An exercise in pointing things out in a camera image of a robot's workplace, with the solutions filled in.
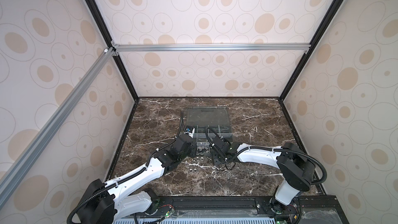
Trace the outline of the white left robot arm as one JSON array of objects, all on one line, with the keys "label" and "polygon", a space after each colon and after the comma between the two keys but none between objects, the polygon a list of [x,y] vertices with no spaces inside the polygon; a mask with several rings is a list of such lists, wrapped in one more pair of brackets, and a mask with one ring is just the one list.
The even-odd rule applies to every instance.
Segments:
[{"label": "white left robot arm", "polygon": [[147,191],[133,195],[145,184],[173,171],[187,157],[195,157],[196,141],[187,134],[154,151],[147,162],[115,179],[92,181],[77,206],[71,211],[67,223],[77,216],[82,224],[111,224],[122,217],[147,211],[156,198]]}]

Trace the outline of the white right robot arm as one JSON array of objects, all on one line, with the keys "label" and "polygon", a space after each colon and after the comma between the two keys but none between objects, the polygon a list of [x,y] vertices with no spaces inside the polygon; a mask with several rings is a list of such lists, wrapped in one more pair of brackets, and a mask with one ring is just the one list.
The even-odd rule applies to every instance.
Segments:
[{"label": "white right robot arm", "polygon": [[301,192],[310,190],[316,168],[316,159],[303,153],[293,143],[284,146],[261,147],[246,143],[229,142],[219,136],[208,138],[209,148],[222,164],[258,163],[279,169],[284,177],[273,199],[289,205]]}]

